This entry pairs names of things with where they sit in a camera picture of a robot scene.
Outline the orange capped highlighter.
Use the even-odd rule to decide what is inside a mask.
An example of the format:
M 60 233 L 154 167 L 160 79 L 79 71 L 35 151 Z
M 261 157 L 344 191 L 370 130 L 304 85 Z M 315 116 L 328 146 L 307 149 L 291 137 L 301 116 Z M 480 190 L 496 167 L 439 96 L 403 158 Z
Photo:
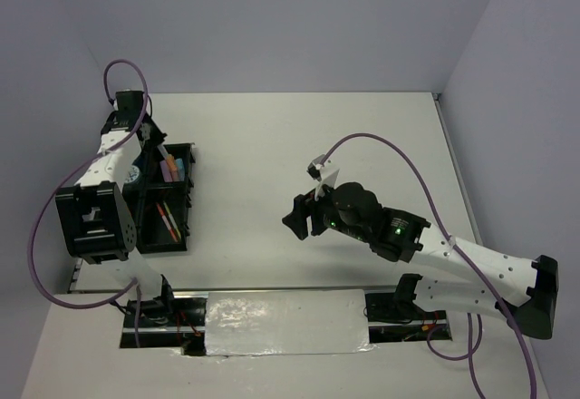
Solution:
M 167 162 L 168 167 L 171 170 L 175 170 L 177 168 L 175 159 L 172 154 L 170 154 L 163 144 L 157 146 L 159 153 L 161 154 L 162 158 L 165 162 Z

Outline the blue round tape container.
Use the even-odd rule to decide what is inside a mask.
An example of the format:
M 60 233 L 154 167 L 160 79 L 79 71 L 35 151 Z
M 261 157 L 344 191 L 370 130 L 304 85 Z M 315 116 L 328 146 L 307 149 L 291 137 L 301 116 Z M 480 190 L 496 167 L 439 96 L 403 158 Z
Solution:
M 131 164 L 127 176 L 125 178 L 124 184 L 129 186 L 138 184 L 142 179 L 143 172 L 144 172 L 143 158 L 139 157 Z

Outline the purple highlighter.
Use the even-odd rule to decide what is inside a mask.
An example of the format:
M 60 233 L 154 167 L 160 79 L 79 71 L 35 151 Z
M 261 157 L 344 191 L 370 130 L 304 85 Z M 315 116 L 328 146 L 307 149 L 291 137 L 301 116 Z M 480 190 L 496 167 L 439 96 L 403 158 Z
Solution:
M 173 177 L 172 177 L 172 174 L 171 174 L 171 171 L 169 169 L 169 166 L 168 166 L 167 162 L 166 161 L 161 161 L 159 163 L 159 168 L 160 168 L 160 171 L 161 171 L 163 180 L 165 182 L 172 182 L 173 181 Z

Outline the blue highlighter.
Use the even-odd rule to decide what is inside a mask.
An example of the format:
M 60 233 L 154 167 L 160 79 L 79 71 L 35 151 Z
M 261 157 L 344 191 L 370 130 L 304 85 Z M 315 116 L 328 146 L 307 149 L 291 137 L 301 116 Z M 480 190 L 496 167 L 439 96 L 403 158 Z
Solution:
M 172 175 L 174 181 L 183 181 L 185 179 L 185 168 L 181 158 L 175 159 L 175 170 Z

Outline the thin yellow pen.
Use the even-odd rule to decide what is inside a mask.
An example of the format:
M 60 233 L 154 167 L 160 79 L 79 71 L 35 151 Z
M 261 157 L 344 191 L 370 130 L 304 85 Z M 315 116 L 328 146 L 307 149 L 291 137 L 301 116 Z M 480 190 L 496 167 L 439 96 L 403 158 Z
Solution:
M 172 211 L 171 211 L 171 209 L 170 209 L 167 201 L 164 200 L 163 201 L 163 205 L 164 205 L 164 209 L 165 209 L 165 211 L 167 213 L 167 216 L 169 217 L 169 221 L 171 223 L 171 226 L 173 227 L 173 230 L 174 230 L 174 232 L 175 232 L 178 240 L 182 240 L 182 235 L 181 235 L 181 232 L 179 230 L 178 223 L 175 220 L 174 215 L 173 215 L 173 213 L 172 213 Z

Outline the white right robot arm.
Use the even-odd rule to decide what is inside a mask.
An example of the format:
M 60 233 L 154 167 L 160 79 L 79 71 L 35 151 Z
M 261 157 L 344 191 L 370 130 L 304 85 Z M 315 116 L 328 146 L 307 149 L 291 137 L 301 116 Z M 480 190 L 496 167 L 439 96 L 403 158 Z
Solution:
M 334 230 L 392 263 L 459 278 L 449 283 L 417 272 L 402 274 L 393 301 L 404 318 L 439 310 L 470 312 L 504 318 L 531 338 L 548 340 L 553 335 L 558 293 L 553 258 L 512 257 L 462 238 L 447 238 L 425 218 L 384 207 L 357 182 L 297 195 L 282 222 L 299 239 Z

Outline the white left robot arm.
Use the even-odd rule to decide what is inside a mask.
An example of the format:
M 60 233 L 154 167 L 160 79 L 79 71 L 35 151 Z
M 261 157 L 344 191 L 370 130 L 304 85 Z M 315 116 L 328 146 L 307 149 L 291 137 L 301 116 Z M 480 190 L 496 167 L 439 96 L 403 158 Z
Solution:
M 164 141 L 142 110 L 149 102 L 143 91 L 116 93 L 96 160 L 71 187 L 58 189 L 55 204 L 71 257 L 101 267 L 121 287 L 135 283 L 126 311 L 165 326 L 178 304 L 168 280 L 138 250 L 138 226 L 122 195 L 133 162 Z

